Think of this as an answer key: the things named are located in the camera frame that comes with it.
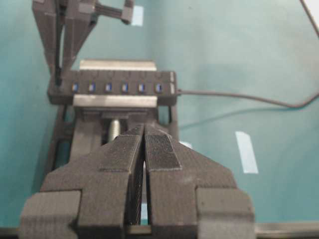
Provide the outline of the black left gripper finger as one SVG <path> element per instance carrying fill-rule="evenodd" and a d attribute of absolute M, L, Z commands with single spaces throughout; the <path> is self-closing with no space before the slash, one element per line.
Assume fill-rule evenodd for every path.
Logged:
<path fill-rule="evenodd" d="M 146 126 L 149 222 L 158 239 L 253 239 L 250 197 L 230 169 Z"/>
<path fill-rule="evenodd" d="M 122 239 L 141 221 L 144 126 L 45 177 L 24 204 L 22 239 Z"/>

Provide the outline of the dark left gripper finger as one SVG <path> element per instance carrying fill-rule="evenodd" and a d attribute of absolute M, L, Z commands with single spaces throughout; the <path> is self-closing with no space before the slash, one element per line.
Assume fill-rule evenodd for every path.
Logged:
<path fill-rule="evenodd" d="M 86 38 L 97 24 L 95 0 L 69 0 L 65 14 L 62 71 L 69 71 Z"/>
<path fill-rule="evenodd" d="M 44 56 L 56 86 L 61 85 L 59 50 L 61 37 L 60 12 L 57 0 L 34 0 L 32 11 L 44 48 Z"/>

